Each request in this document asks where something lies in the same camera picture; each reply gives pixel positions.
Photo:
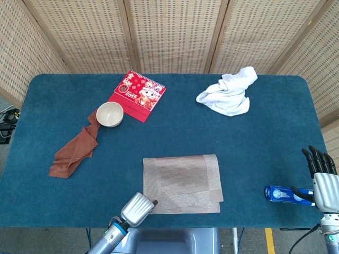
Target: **floor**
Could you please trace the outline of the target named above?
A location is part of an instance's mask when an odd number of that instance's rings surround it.
[[[0,111],[9,103],[0,97]],[[10,144],[0,145],[0,175],[2,174]],[[92,229],[95,242],[105,229]],[[305,231],[280,231],[273,229],[275,253],[287,254],[290,247]],[[231,229],[220,229],[221,254],[233,253]],[[77,228],[0,228],[0,254],[77,254],[88,250],[85,229]],[[267,253],[264,229],[245,229],[240,252],[243,254]],[[314,232],[303,239],[294,249],[293,254],[326,254],[323,237]]]

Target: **blue felt surface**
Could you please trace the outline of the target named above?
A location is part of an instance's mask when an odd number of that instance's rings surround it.
[[[215,153],[219,214],[151,215],[143,227],[308,227],[314,207],[270,203],[265,185],[311,187],[301,148],[325,150],[306,82],[259,76],[249,112],[227,117],[195,102],[220,75],[146,75],[167,87],[145,124],[101,127],[99,146],[69,179],[49,177],[54,154],[88,124],[123,75],[39,75],[24,102],[0,182],[0,226],[106,226],[142,192],[142,159]]]

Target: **red calendar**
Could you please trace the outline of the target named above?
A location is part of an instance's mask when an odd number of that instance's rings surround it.
[[[108,101],[119,103],[124,113],[144,123],[165,91],[165,86],[130,70]]]

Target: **robotic arm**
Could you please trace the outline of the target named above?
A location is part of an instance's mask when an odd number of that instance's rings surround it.
[[[325,237],[327,252],[339,254],[339,176],[333,159],[312,146],[309,151],[302,149],[306,156],[312,178],[314,196],[308,196],[292,188],[293,192],[304,199],[315,202],[324,213],[321,224],[321,234]]]
[[[140,225],[157,203],[137,192],[121,210],[121,217],[115,217],[112,225],[110,222],[104,235],[86,254],[110,254],[127,235],[128,228]]]

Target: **white bowl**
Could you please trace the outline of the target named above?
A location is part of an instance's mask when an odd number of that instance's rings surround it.
[[[96,119],[99,124],[106,127],[115,127],[121,123],[123,109],[119,103],[106,102],[96,111]]]

